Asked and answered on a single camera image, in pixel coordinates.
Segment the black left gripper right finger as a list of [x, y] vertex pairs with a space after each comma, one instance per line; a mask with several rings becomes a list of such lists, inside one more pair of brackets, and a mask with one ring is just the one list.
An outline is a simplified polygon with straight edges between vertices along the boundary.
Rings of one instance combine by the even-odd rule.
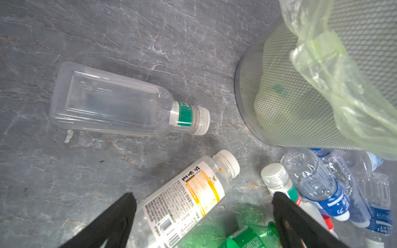
[[348, 248], [282, 192], [273, 196], [273, 213], [284, 248]]

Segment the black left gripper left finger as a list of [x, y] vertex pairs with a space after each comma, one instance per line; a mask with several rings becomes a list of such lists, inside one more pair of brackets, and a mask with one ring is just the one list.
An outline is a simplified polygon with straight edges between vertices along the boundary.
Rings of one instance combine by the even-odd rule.
[[125, 248], [137, 209], [132, 193], [125, 193], [93, 222], [61, 245], [62, 248]]

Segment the green soda bottle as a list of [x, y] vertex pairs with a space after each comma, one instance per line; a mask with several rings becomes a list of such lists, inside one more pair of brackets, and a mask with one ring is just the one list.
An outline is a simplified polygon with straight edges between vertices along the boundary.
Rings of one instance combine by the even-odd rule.
[[279, 234], [274, 222], [267, 226], [248, 225], [230, 235], [219, 248], [281, 248]]

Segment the slim clear bottle silver cap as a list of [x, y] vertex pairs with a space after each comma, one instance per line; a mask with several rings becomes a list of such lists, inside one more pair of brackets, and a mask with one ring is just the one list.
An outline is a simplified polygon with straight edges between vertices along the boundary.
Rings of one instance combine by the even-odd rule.
[[261, 178], [271, 196], [274, 196], [276, 192], [284, 193], [325, 230], [329, 231], [329, 228], [318, 208], [308, 200], [301, 197], [282, 164], [272, 163], [265, 166], [261, 170]]

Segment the clear bottle orange label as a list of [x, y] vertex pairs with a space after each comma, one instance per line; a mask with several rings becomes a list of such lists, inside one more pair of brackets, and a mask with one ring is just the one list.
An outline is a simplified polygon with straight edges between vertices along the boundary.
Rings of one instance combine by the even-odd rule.
[[173, 248], [228, 193], [240, 173], [227, 150], [203, 156], [137, 206], [128, 248]]

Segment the clear square bottle green label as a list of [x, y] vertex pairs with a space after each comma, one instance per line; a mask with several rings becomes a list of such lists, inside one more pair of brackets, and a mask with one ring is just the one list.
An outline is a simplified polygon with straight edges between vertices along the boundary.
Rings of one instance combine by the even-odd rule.
[[208, 109], [162, 86], [73, 62], [60, 67], [49, 117], [64, 129], [142, 137], [205, 135], [210, 124]]

